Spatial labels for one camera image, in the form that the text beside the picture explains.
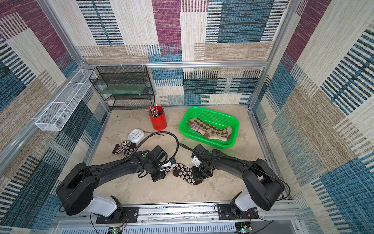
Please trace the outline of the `brown daisy pattern sock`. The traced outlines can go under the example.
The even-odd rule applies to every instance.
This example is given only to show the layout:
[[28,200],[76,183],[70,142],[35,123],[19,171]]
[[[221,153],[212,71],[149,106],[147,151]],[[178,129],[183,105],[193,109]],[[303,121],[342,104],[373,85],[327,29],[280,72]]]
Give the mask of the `brown daisy pattern sock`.
[[202,179],[196,179],[192,174],[192,169],[182,163],[176,163],[172,167],[165,170],[165,174],[172,172],[175,177],[181,178],[190,185],[199,185]]

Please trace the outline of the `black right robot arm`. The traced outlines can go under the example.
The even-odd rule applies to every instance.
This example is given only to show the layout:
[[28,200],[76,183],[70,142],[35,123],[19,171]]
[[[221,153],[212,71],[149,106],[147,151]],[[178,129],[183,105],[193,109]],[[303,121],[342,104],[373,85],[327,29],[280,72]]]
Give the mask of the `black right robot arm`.
[[240,192],[230,202],[231,212],[237,217],[257,207],[269,211],[285,189],[285,183],[262,159],[240,160],[217,149],[209,151],[200,144],[193,149],[182,143],[179,146],[192,152],[195,165],[191,170],[196,182],[212,177],[216,170],[243,180],[247,192]]

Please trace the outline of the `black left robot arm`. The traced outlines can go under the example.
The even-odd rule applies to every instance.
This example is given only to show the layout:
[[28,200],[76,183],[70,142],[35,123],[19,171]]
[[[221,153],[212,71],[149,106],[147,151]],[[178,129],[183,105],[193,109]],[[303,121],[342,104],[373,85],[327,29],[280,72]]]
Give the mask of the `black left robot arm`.
[[151,151],[139,151],[137,148],[126,158],[100,165],[77,164],[57,187],[56,193],[61,201],[60,212],[77,215],[90,212],[110,217],[123,207],[114,196],[106,197],[95,193],[99,186],[129,174],[138,174],[139,178],[150,175],[154,182],[166,176],[166,170],[175,163],[175,156],[156,146]]

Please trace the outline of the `light blue alarm clock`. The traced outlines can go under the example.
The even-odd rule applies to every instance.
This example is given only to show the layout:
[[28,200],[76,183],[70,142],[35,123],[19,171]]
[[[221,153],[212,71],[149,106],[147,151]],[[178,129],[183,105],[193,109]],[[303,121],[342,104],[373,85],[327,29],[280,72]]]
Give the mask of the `light blue alarm clock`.
[[132,143],[138,144],[144,136],[145,133],[141,129],[133,129],[128,135],[128,140]]

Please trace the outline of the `red ribbed plastic cup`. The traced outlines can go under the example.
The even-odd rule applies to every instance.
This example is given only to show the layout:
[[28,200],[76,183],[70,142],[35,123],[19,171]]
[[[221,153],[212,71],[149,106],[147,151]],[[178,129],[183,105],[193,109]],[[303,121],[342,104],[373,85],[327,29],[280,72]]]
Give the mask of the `red ribbed plastic cup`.
[[150,119],[151,119],[154,130],[162,131],[162,130],[166,129],[167,120],[166,120],[165,113],[163,113],[161,116],[158,116],[158,117],[151,117],[150,116]]

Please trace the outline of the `green plastic basket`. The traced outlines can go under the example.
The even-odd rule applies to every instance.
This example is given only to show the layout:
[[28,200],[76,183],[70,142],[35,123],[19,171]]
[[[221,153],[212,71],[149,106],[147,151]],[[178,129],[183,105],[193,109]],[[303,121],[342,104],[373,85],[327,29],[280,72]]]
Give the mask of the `green plastic basket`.
[[191,107],[179,124],[186,137],[226,149],[232,147],[237,138],[240,123],[231,115],[202,107]]

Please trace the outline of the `pens in red cup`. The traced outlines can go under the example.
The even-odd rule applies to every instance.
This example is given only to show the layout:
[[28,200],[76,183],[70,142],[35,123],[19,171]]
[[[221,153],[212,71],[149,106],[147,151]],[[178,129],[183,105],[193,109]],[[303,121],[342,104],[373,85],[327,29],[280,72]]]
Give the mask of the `pens in red cup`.
[[147,113],[151,117],[161,116],[164,113],[164,107],[161,107],[161,106],[158,106],[158,105],[156,105],[156,106],[149,106],[148,110],[147,110]]

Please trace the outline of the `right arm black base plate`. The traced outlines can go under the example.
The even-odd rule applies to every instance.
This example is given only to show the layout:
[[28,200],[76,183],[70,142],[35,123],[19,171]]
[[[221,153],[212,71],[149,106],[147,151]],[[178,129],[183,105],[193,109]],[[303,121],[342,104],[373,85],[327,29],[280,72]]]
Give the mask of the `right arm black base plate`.
[[233,209],[228,203],[215,204],[214,211],[218,214],[219,220],[234,220],[234,219],[259,219],[257,208],[251,208],[246,212]]

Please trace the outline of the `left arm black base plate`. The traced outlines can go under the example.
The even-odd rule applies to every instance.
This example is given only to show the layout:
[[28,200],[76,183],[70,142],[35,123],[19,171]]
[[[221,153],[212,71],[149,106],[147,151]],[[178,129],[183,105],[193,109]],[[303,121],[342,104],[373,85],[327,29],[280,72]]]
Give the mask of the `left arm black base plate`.
[[136,223],[138,219],[139,207],[117,208],[109,217],[99,215],[96,224],[122,224]]

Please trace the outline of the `aluminium front rail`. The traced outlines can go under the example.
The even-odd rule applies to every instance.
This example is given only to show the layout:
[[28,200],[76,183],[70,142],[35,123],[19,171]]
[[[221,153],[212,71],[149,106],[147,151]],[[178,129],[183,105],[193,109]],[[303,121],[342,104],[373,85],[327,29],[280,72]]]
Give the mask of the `aluminium front rail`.
[[276,202],[270,211],[257,208],[259,219],[219,220],[215,204],[228,201],[136,204],[136,223],[96,224],[97,215],[57,214],[50,234],[306,234],[305,222],[292,200]]

